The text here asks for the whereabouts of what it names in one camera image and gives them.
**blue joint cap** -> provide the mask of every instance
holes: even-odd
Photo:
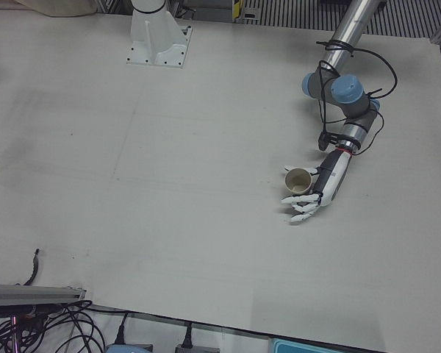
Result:
[[[374,107],[376,107],[376,110],[379,111],[379,109],[381,109],[381,103],[379,103],[379,101],[377,99],[371,99],[370,102],[372,104],[374,104]]]
[[[310,92],[309,92],[309,81],[310,81],[310,77],[313,75],[314,73],[311,72],[310,74],[307,74],[304,79],[302,80],[302,91],[304,92],[304,94],[306,96],[310,97]]]
[[[341,104],[351,104],[361,98],[364,93],[361,82],[354,75],[338,77],[331,84],[331,95]]]

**black connector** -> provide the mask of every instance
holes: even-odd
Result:
[[[184,335],[182,348],[192,349],[193,347],[193,342],[191,342],[191,330],[193,329],[192,325],[193,325],[192,323],[189,323],[186,328],[186,335]]]
[[[118,334],[116,335],[114,344],[126,344],[126,341],[124,340],[124,322],[126,322],[128,314],[129,313],[124,314],[121,325],[119,325]]]

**white mounting base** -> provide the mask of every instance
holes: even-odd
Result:
[[[183,68],[193,28],[191,28],[191,26],[178,26],[178,24],[176,24],[176,26],[177,28],[174,30],[177,32],[181,30],[186,37],[186,45],[173,44],[169,50],[154,55],[154,53],[151,52],[150,44],[143,41],[135,41],[132,42],[131,49],[129,50],[127,63]]]

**metal pipe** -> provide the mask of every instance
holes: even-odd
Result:
[[[380,2],[381,0],[353,0],[331,39],[355,46]],[[340,72],[349,57],[350,53],[346,50],[332,50],[327,51],[322,60]]]
[[[10,321],[11,321],[11,330],[12,330],[12,352],[21,353],[20,335],[18,331],[18,318],[16,316],[12,316],[10,318]]]

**cable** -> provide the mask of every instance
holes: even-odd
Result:
[[[39,254],[39,249],[36,249],[35,256],[32,258],[31,277],[24,283],[24,285],[31,285],[35,281],[37,270],[39,269],[39,259],[37,258],[37,254]]]
[[[376,139],[377,134],[380,133],[380,131],[382,131],[382,129],[384,128],[384,124],[385,124],[384,116],[380,112],[378,112],[377,110],[371,110],[371,111],[376,112],[377,115],[379,115],[381,117],[382,125],[379,128],[379,130],[377,130],[376,133],[374,134],[373,139],[370,141],[369,145],[365,149],[363,149],[360,153],[352,153],[353,156],[359,156],[360,154],[365,153],[373,145],[374,140]]]
[[[86,352],[100,352],[104,353],[106,342],[102,331],[95,325],[93,319],[84,312],[87,307],[91,305],[91,301],[79,301],[72,304],[64,304],[62,312],[54,317],[46,314],[37,314],[34,317],[24,317],[18,324],[11,326],[10,321],[0,323],[0,352],[11,353],[12,334],[16,331],[21,333],[21,349],[23,353],[35,353],[46,333],[56,327],[64,324],[73,324],[78,329],[77,335],[72,335],[61,346],[57,348],[57,352],[62,350],[62,347],[74,342],[75,340],[82,340],[83,346],[77,353]],[[84,330],[84,325],[89,327],[88,332]]]
[[[372,94],[381,91],[382,88],[379,88],[378,90],[369,92],[368,93],[369,98],[380,99],[380,98],[387,97],[397,87],[398,77],[397,77],[397,73],[395,72],[395,69],[392,67],[392,65],[390,65],[390,63],[384,57],[382,57],[380,54],[376,53],[375,51],[372,51],[372,50],[369,50],[369,49],[363,49],[363,48],[355,48],[351,44],[342,42],[340,40],[335,40],[335,39],[331,39],[328,42],[320,42],[319,41],[319,42],[316,42],[316,43],[320,44],[322,46],[325,46],[325,50],[327,50],[327,51],[334,51],[334,50],[345,50],[345,51],[348,51],[351,54],[351,57],[353,57],[353,52],[354,51],[360,51],[360,52],[363,52],[363,53],[367,53],[367,54],[373,55],[374,57],[377,57],[378,59],[380,59],[389,68],[390,72],[392,73],[393,79],[394,79],[394,83],[392,85],[392,88],[390,88],[386,93],[381,94],[380,96],[372,96]]]
[[[193,329],[193,323],[188,323],[186,327],[186,334],[184,335],[184,340],[182,343],[182,348],[184,349],[192,349],[193,342],[191,341],[191,330]]]
[[[325,50],[327,50],[327,51],[333,51],[333,50],[345,50],[345,51],[348,51],[350,53],[351,57],[354,57],[353,56],[354,51],[360,51],[360,52],[364,52],[364,53],[373,55],[374,57],[377,57],[378,59],[380,59],[390,69],[390,72],[392,73],[392,76],[393,76],[393,79],[394,79],[394,83],[393,83],[392,87],[386,93],[381,94],[380,96],[373,96],[373,94],[375,94],[377,92],[380,92],[382,90],[382,88],[379,88],[378,90],[374,90],[374,91],[366,93],[367,96],[369,97],[369,99],[381,99],[381,98],[387,97],[397,87],[397,84],[398,84],[397,73],[395,72],[394,68],[390,65],[390,63],[384,57],[382,57],[380,54],[378,54],[378,53],[376,53],[376,52],[374,52],[372,50],[368,50],[368,49],[355,48],[352,45],[350,45],[348,43],[345,43],[345,42],[342,42],[340,40],[333,40],[332,39],[332,40],[329,40],[328,42],[316,42],[316,43],[325,46]],[[366,113],[368,113],[370,111],[376,112],[376,114],[378,114],[381,117],[381,119],[382,119],[382,126],[375,133],[375,135],[373,136],[373,139],[370,142],[369,146],[366,149],[362,150],[360,153],[353,153],[352,154],[353,156],[358,156],[358,155],[364,153],[365,151],[367,151],[373,145],[373,142],[376,139],[377,134],[380,133],[380,131],[383,130],[384,124],[385,124],[384,116],[380,112],[378,112],[377,110],[372,110],[370,108],[370,106],[369,106],[366,109],[366,111],[363,112],[363,114],[361,114],[360,116],[355,117],[353,119],[343,118],[343,119],[339,119],[339,120],[335,120],[335,121],[327,121],[326,120],[326,94],[325,94],[325,87],[326,87],[326,84],[331,79],[333,79],[335,77],[332,77],[332,78],[330,78],[330,79],[328,79],[327,81],[324,82],[323,81],[323,72],[322,72],[322,70],[331,71],[331,72],[334,73],[334,75],[336,77],[340,76],[340,74],[338,73],[338,71],[335,69],[335,67],[333,65],[331,65],[328,62],[326,62],[325,60],[320,60],[319,61],[319,64],[318,64],[318,75],[319,75],[319,78],[320,78],[320,99],[318,99],[318,106],[319,106],[319,111],[320,111],[320,119],[322,121],[323,127],[322,127],[322,132],[320,133],[320,137],[318,138],[318,146],[319,146],[319,149],[321,151],[325,151],[326,147],[330,143],[336,143],[337,142],[337,138],[338,138],[337,134],[334,134],[334,133],[331,133],[331,132],[327,131],[327,128],[326,128],[327,124],[335,124],[335,123],[338,123],[338,122],[341,122],[341,121],[346,121],[346,120],[355,120],[355,119],[360,118],[361,116],[363,116],[364,114],[366,114]]]
[[[118,334],[116,335],[115,344],[126,344],[124,340],[124,322],[126,322],[129,313],[125,313],[121,325],[119,325]]]

